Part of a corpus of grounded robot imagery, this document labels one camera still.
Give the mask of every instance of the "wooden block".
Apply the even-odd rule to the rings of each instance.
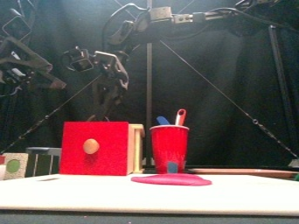
[[[63,123],[59,174],[125,176],[133,164],[134,130],[128,122]]]
[[[134,130],[134,169],[133,173],[142,173],[142,137],[145,136],[142,124],[129,124]]]
[[[3,179],[21,179],[58,173],[59,158],[50,155],[5,153]]]

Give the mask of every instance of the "white table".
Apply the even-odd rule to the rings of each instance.
[[[27,218],[29,211],[31,218],[35,215],[45,218],[47,214],[50,219],[54,215],[63,219],[65,214],[71,222],[73,217],[79,217],[77,221],[81,217],[83,221],[130,217],[130,220],[137,218],[134,223],[157,223],[142,217],[156,217],[158,221],[168,217],[173,219],[169,223],[181,217],[189,219],[188,223],[198,223],[197,219],[204,217],[213,219],[212,223],[230,223],[236,218],[241,219],[237,223],[248,219],[250,223],[269,220],[268,223],[281,223],[281,219],[286,223],[297,222],[299,182],[245,175],[200,175],[212,185],[148,185],[132,182],[133,176],[144,174],[125,177],[57,174],[0,181],[1,219],[15,218],[15,214]],[[133,224],[129,220],[110,221]]]

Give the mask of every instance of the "green object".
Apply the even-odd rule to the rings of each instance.
[[[11,159],[11,160],[6,163],[6,165],[5,165],[5,169],[6,169],[7,172],[14,173],[14,172],[18,171],[19,166],[21,166],[19,161],[15,160],[15,159]]]
[[[299,181],[299,173],[294,175],[293,181]]]

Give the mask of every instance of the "black cable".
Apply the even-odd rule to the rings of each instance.
[[[273,25],[274,27],[277,28],[285,28],[288,30],[290,30],[292,32],[299,32],[294,28],[292,28],[290,26],[286,26],[286,25],[282,25],[282,24],[278,24],[276,22],[272,22],[269,20],[265,20],[265,19],[261,19],[258,17],[254,17],[254,16],[250,16],[249,14],[246,14],[245,12],[240,11],[240,10],[236,10],[233,8],[217,8],[214,10],[210,10],[209,12],[218,12],[218,13],[222,13],[222,11],[228,11],[228,12],[234,12],[237,14],[240,14],[241,16],[244,16],[244,18],[248,18],[264,25]]]

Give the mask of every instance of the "table surface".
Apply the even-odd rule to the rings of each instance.
[[[299,216],[299,182],[200,175],[212,185],[149,185],[149,176],[49,175],[0,181],[0,209],[144,214]]]

